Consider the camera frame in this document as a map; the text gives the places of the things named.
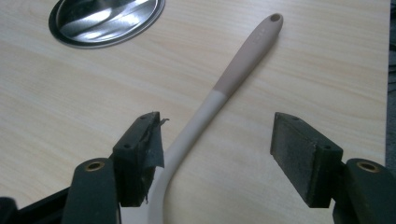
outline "curved utensil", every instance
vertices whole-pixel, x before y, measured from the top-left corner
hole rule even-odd
[[[177,167],[209,122],[273,46],[282,24],[283,17],[276,13],[262,21],[250,34],[186,127],[165,151],[165,168],[157,170],[154,176],[148,204],[143,203],[139,208],[121,208],[122,223],[163,223],[163,198]]]
[[[49,29],[70,47],[107,47],[148,29],[164,4],[165,0],[60,0],[49,15]]]

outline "spatula hanging hole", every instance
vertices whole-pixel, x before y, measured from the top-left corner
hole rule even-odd
[[[280,15],[279,14],[274,14],[271,16],[271,21],[279,21],[280,20]]]

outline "wooden table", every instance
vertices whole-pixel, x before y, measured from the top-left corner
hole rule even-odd
[[[0,2],[0,195],[19,207],[70,185],[140,115],[160,111],[165,150],[250,32],[285,23],[168,188],[165,223],[332,223],[309,209],[270,155],[276,111],[384,163],[389,1],[167,0],[145,33],[105,49],[50,34],[56,1]]]

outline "white spatula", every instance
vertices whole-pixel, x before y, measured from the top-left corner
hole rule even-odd
[[[148,193],[148,204],[143,203],[138,208],[121,208],[122,223],[163,224],[163,198],[177,167],[205,127],[273,46],[282,24],[282,15],[276,13],[254,29],[186,127],[165,151],[165,168],[156,171]]]

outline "dark floor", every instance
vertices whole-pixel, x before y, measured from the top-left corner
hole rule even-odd
[[[396,176],[396,0],[391,0],[386,166]]]

